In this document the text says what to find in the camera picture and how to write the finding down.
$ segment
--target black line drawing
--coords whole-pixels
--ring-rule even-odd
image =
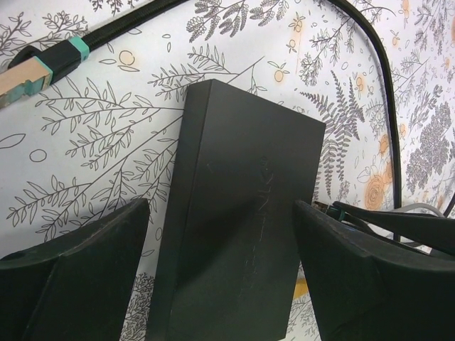
[[[442,174],[449,160],[449,141],[446,133],[451,128],[448,102],[433,106],[434,115],[420,133],[420,147],[411,153],[406,167],[407,187],[414,194],[416,187],[424,189],[433,173]]]
[[[247,71],[251,70],[252,72],[255,65],[260,62],[263,57],[239,73],[231,72],[226,68],[225,55],[224,53],[219,53],[216,46],[213,47],[213,50],[210,49],[208,44],[205,50],[203,46],[201,46],[199,50],[196,50],[196,48],[193,47],[193,51],[188,53],[188,59],[190,59],[192,63],[187,63],[186,65],[180,64],[180,67],[171,64],[168,70],[164,69],[164,67],[160,67],[160,74],[152,75],[154,79],[148,83],[153,84],[154,87],[161,87],[161,90],[156,93],[157,97],[164,95],[164,100],[167,100],[172,99],[172,96],[174,95],[177,102],[184,100],[188,86],[204,81],[207,79],[207,76],[232,76],[232,78],[227,81],[229,84]]]
[[[43,149],[35,149],[28,156],[32,162],[43,162],[47,159],[48,154]]]
[[[142,341],[145,338],[154,283],[155,278],[146,273],[136,276],[120,341]]]
[[[239,31],[243,31],[248,14],[251,20],[260,21],[258,26],[265,26],[274,18],[280,21],[289,9],[289,4],[287,0],[263,0],[258,7],[249,11],[247,0],[237,1],[229,6],[223,6],[223,0],[199,0],[195,7],[196,14],[204,14],[193,17],[186,24],[186,30],[191,33],[190,43],[203,34],[205,40],[209,40],[217,28],[220,29],[220,34],[229,33],[232,38]]]
[[[138,34],[141,34],[142,31],[139,30],[137,27],[132,28],[131,30],[128,31],[128,34],[131,34],[132,36],[137,36]]]
[[[65,11],[56,14],[48,13],[43,17],[44,25],[49,30],[48,34],[32,41],[25,41],[22,38],[30,38],[32,35],[28,31],[31,21],[25,21],[24,12],[18,16],[9,17],[10,23],[0,23],[0,57],[6,56],[0,65],[3,70],[13,57],[27,45],[33,45],[41,50],[55,45],[61,40],[69,39],[73,36],[83,36],[88,32],[87,21],[84,16],[72,16]]]
[[[282,20],[288,9],[289,4],[286,0],[264,0],[261,2],[260,6],[251,9],[250,13],[252,15],[250,18],[253,20],[260,20],[258,26],[265,26],[272,21],[273,18],[276,18],[277,21]]]
[[[195,16],[186,24],[186,30],[191,33],[190,43],[203,35],[207,29],[205,40],[210,39],[217,28],[221,34],[230,32],[230,37],[245,28],[248,19],[248,8],[246,0],[237,1],[227,7],[222,6],[223,0],[199,0],[195,3],[195,13],[204,13],[202,16]]]
[[[167,33],[167,34],[163,34],[162,38],[163,38],[163,39],[171,39],[171,35],[170,35],[170,34],[168,34],[168,33]],[[167,49],[168,53],[170,53],[170,52],[171,52],[171,49],[172,49],[172,44],[171,44],[171,42],[170,42],[170,41],[167,43],[167,45],[166,45],[166,49]]]
[[[2,140],[0,140],[0,149],[13,148],[14,146],[20,144],[25,139],[25,137],[25,134],[13,134],[4,137]]]
[[[284,79],[284,76],[288,75],[290,73],[288,70],[284,69],[284,67],[286,66],[286,63],[278,65],[275,62],[270,60],[270,61],[267,62],[267,64],[269,64],[269,65],[271,65],[271,66],[273,66],[273,67],[275,67],[277,69],[277,71],[274,72],[274,79],[278,83],[282,82],[283,79]]]
[[[148,250],[148,251],[144,251],[144,252],[142,252],[141,256],[142,256],[142,257],[148,257],[148,256],[150,256],[151,254],[153,254],[154,252],[155,252],[154,249]]]
[[[157,241],[161,240],[161,237],[163,236],[163,229],[161,227],[159,227],[158,229],[156,229],[156,232],[155,232],[155,239]]]
[[[349,190],[350,190],[350,182],[347,180],[344,180],[340,184],[340,190],[336,197],[336,201],[346,201],[346,198],[348,197],[348,194],[349,194]]]
[[[256,79],[255,79],[255,66],[256,64],[253,64],[253,66],[251,67],[251,85],[250,85],[250,88],[247,90],[247,92],[249,92],[250,94],[254,94],[257,96],[257,91],[267,91],[267,89],[265,87],[262,87],[262,86],[258,86],[256,84]]]
[[[289,53],[294,52],[297,53],[296,50],[296,41],[294,39],[291,39],[287,44],[286,47],[289,49]]]
[[[326,135],[324,137],[321,152],[321,162],[319,163],[318,175],[314,195],[319,195],[319,184],[321,182],[322,168],[324,169],[325,184],[327,194],[331,197],[331,184],[333,179],[333,169],[336,169],[338,179],[344,181],[344,158],[348,152],[351,139],[354,137],[358,141],[357,123],[365,121],[363,108],[357,102],[354,95],[352,79],[349,78],[349,95],[346,99],[341,88],[340,81],[335,73],[331,71],[336,86],[336,103],[328,102],[328,96],[323,94],[309,94],[301,92],[303,96],[310,99],[316,105],[322,121],[326,123]]]
[[[305,329],[303,333],[305,336],[312,337],[314,341],[320,340],[313,304],[309,295],[303,295],[292,301],[287,333],[293,332],[298,323]]]
[[[112,47],[112,44],[107,43],[107,48],[109,52],[112,54],[115,54],[114,48]],[[120,51],[119,55],[117,56],[115,54],[115,58],[105,58],[102,60],[98,61],[101,64],[105,65],[117,65],[117,67],[126,72],[139,72],[140,70],[136,67],[133,66],[133,64],[136,62],[136,57],[134,57],[133,52],[129,50],[122,50]]]
[[[447,0],[422,0],[422,5],[417,7],[417,12],[417,20],[414,24],[420,25],[421,28],[415,33],[414,44],[420,49],[427,50],[428,30],[430,30],[433,33],[431,39],[438,47],[438,55],[441,55],[448,14]]]
[[[111,14],[115,16],[115,14],[120,13],[120,10],[123,8],[124,0],[89,0],[93,6],[93,11],[98,11],[99,9],[102,10],[102,5],[105,2],[106,5],[109,5],[111,9]],[[139,0],[127,0],[127,6],[131,9],[134,8],[134,3],[138,2]]]
[[[386,130],[385,112],[384,102],[378,101],[378,99],[370,100],[365,110],[365,115],[370,121],[370,127],[375,138],[378,138]]]
[[[409,56],[404,57],[400,63],[401,68],[392,68],[392,79],[395,85],[395,101],[397,108],[399,109],[402,105],[407,106],[412,99],[415,97],[421,97],[427,88],[428,84],[428,71],[427,62],[420,60],[420,52],[413,50]],[[416,85],[416,75],[423,68],[423,73],[420,76],[419,83]]]
[[[131,92],[116,96],[108,82],[104,89],[89,78],[85,88],[70,78],[67,82],[66,96],[55,85],[54,98],[41,93],[43,99],[36,106],[44,105],[55,115],[43,117],[42,130],[51,136],[66,130],[68,143],[73,145],[66,154],[86,159],[81,166],[99,171],[85,183],[76,178],[64,183],[55,175],[50,185],[28,181],[23,189],[26,197],[16,196],[19,205],[9,208],[7,219],[17,226],[26,219],[32,224],[36,215],[41,216],[43,224],[36,233],[47,241],[57,231],[86,225],[128,200],[144,197],[149,200],[153,224],[157,200],[167,201],[178,136],[174,127],[178,127],[182,108],[155,107]],[[134,138],[133,128],[148,126],[159,112],[168,115],[166,123],[140,136],[142,140]]]
[[[422,96],[419,96],[420,101],[417,103],[414,111],[409,120],[409,132],[416,126],[422,128],[425,121],[428,120],[429,111],[433,110],[437,105],[438,98],[441,97],[442,87],[435,85],[433,91],[430,93],[425,91]]]
[[[359,11],[368,19],[368,21],[374,25],[381,19],[383,11],[387,11],[395,15],[391,9],[381,6],[373,6],[368,0],[357,1]],[[311,47],[315,48],[318,52],[316,57],[312,57],[310,52],[305,54],[305,57],[301,61],[300,78],[305,85],[315,86],[317,84],[317,78],[319,71],[322,70],[323,61],[322,57],[327,57],[328,52],[331,53],[330,64],[335,66],[340,60],[340,48],[343,42],[342,30],[346,26],[346,33],[348,40],[345,42],[346,50],[349,53],[354,53],[354,41],[353,35],[357,30],[357,26],[354,24],[354,20],[345,15],[342,11],[334,8],[336,15],[341,19],[341,25],[333,30],[333,33],[329,33],[328,29],[321,29],[316,36],[310,39]]]
[[[455,129],[452,130],[452,133],[454,134],[454,138],[455,138]],[[455,158],[455,141],[452,141],[451,145],[452,145],[452,148],[450,149],[449,161],[452,161]]]

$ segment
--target black foam block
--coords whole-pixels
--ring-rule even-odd
[[[325,125],[216,80],[188,89],[147,341],[285,337]]]

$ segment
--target fern leaf drawing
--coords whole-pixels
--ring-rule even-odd
[[[336,102],[329,102],[328,96],[324,94],[301,93],[316,106],[322,121],[326,124],[318,174],[321,177],[323,173],[329,197],[333,174],[335,173],[340,181],[344,181],[345,158],[352,139],[360,140],[358,121],[365,122],[363,109],[355,99],[352,80],[349,79],[349,94],[346,98],[345,90],[334,72],[332,76],[336,88]]]

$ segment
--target floral wallpaper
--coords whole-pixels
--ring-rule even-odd
[[[83,36],[144,2],[3,1],[0,72],[26,45]],[[455,4],[351,2],[377,30],[392,67],[403,205],[444,210],[455,189]],[[0,113],[0,256],[131,199],[149,201],[122,341],[144,339],[186,90],[211,78],[326,123],[315,198],[393,207],[382,78],[353,20],[327,0],[188,1]],[[286,340],[318,339],[304,294],[292,304]]]

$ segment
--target black cable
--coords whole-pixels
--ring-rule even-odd
[[[344,220],[346,222],[349,222],[352,225],[354,225],[359,231],[361,231],[363,233],[373,235],[373,236],[376,235],[376,233],[371,229],[371,227],[369,227],[368,224],[366,222],[364,222],[363,220],[361,220],[360,218],[354,217],[353,215],[350,215],[349,213],[345,213]]]
[[[160,14],[172,9],[187,0],[154,0],[147,5],[115,19],[111,23],[88,33],[82,37],[82,40],[88,45],[90,51],[93,51],[148,20],[159,16]]]
[[[90,50],[99,48],[112,39],[130,31],[131,29],[145,23],[146,21],[159,16],[165,11],[172,9],[187,0],[154,0],[153,2],[140,7],[139,9],[122,16],[115,21],[104,25],[82,39],[89,46]],[[393,92],[392,73],[389,60],[384,46],[368,20],[356,7],[346,0],[328,0],[333,5],[347,13],[369,37],[373,47],[378,54],[381,65],[382,76],[384,77],[385,95],[387,98],[387,116],[390,129],[391,159],[393,167],[393,201],[394,207],[401,207],[401,162],[400,162],[400,141],[398,136],[397,115],[395,107],[395,96]]]
[[[453,208],[455,206],[455,193],[452,196],[452,199],[449,202],[449,206],[447,206],[446,210],[444,211],[444,216],[448,217],[450,215],[450,212],[452,212]]]

